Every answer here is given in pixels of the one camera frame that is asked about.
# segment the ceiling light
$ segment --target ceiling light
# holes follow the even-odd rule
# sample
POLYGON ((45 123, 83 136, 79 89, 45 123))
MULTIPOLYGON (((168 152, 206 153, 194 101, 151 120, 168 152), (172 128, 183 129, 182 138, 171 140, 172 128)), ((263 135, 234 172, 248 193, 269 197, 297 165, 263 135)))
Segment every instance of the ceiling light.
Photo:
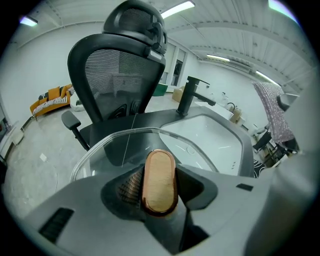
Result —
POLYGON ((270 79, 270 78, 267 77, 266 75, 262 74, 261 72, 256 71, 256 73, 257 73, 259 76, 263 77, 264 79, 267 79, 269 82, 271 82, 271 83, 273 83, 273 84, 275 84, 275 85, 277 85, 277 86, 280 86, 278 83, 276 83, 275 81, 273 81, 272 79, 270 79))
POLYGON ((186 10, 186 9, 189 9, 192 7, 195 7, 195 4, 191 1, 186 1, 186 2, 180 3, 180 4, 170 8, 169 10, 166 10, 165 12, 163 12, 161 14, 161 16, 162 16, 162 18, 165 19, 166 17, 169 17, 173 14, 176 14, 178 12, 181 12, 183 10, 186 10))
POLYGON ((22 19, 20 20, 20 23, 21 23, 21 24, 28 25, 28 26, 30 26, 30 27, 33 27, 33 26, 35 26, 35 25, 38 24, 38 21, 35 20, 34 18, 29 17, 29 16, 24 16, 24 17, 22 17, 22 19))
POLYGON ((220 60, 220 61, 225 61, 225 62, 229 62, 230 61, 230 59, 228 59, 228 58, 222 58, 222 57, 214 56, 214 55, 211 55, 211 54, 207 54, 207 56, 210 57, 210 58, 213 58, 213 59, 220 60))
POLYGON ((269 7, 279 13, 282 13, 283 15, 289 17, 291 20, 295 21, 297 24, 298 21, 296 17, 292 14, 292 12, 281 2, 278 0, 268 0, 269 7))

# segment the sink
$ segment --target sink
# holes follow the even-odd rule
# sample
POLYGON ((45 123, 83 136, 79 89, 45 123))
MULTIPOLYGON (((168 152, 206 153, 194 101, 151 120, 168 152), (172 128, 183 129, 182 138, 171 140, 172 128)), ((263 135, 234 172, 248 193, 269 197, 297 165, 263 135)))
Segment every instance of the sink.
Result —
MULTIPOLYGON (((242 156, 240 140, 227 128, 206 115, 198 115, 177 122, 165 124, 161 129, 181 135, 200 147, 222 174, 239 174, 242 156)), ((193 167, 210 170, 206 162, 194 149, 177 140, 170 140, 160 134, 163 143, 179 161, 193 167)))

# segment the green container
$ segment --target green container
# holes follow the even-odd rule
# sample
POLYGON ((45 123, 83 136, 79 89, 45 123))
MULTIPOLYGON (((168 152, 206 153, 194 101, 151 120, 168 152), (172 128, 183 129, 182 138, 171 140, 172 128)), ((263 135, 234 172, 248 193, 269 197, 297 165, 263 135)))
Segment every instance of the green container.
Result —
POLYGON ((152 96, 163 96, 163 95, 165 95, 165 93, 167 91, 167 88, 168 88, 168 85, 166 85, 164 83, 158 83, 158 85, 156 86, 152 96))

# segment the white ceiling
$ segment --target white ceiling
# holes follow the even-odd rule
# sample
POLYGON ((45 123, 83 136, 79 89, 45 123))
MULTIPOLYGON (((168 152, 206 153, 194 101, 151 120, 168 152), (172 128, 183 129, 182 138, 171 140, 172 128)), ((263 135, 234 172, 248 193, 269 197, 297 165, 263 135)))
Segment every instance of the white ceiling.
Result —
MULTIPOLYGON (((104 22, 123 0, 44 0, 30 13, 34 27, 21 25, 13 40, 22 47, 55 29, 104 22)), ((183 0, 154 0, 160 12, 183 0)), ((317 65, 303 31, 290 18, 269 8, 268 0, 193 0, 194 8, 165 19, 168 36, 203 61, 207 54, 227 57, 259 70, 274 81, 288 83, 287 92, 308 85, 317 65)))

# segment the yellow sofa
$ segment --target yellow sofa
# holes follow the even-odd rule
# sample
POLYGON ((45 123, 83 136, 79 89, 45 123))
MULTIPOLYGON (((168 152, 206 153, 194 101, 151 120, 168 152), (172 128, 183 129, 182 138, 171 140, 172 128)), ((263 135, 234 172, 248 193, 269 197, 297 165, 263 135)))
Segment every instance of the yellow sofa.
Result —
POLYGON ((58 109, 58 108, 61 108, 63 106, 67 106, 67 105, 70 105, 70 91, 68 91, 68 89, 70 89, 72 87, 71 84, 68 84, 66 86, 63 87, 62 91, 61 91, 61 94, 60 94, 60 88, 57 87, 57 88, 53 88, 53 89, 50 89, 48 91, 48 98, 43 98, 43 99, 38 99, 35 103, 33 103, 31 106, 30 106, 30 111, 31 111, 31 114, 36 118, 36 117, 39 117, 49 111, 52 111, 52 110, 55 110, 55 109, 58 109), (67 97, 67 102, 66 103, 60 103, 60 104, 53 104, 53 105, 50 105, 50 106, 47 106, 45 107, 44 109, 42 109, 41 111, 37 112, 36 114, 33 114, 34 110, 40 106, 41 104, 47 102, 47 101, 51 101, 53 99, 56 99, 58 97, 60 97, 61 99, 64 98, 64 97, 67 97))

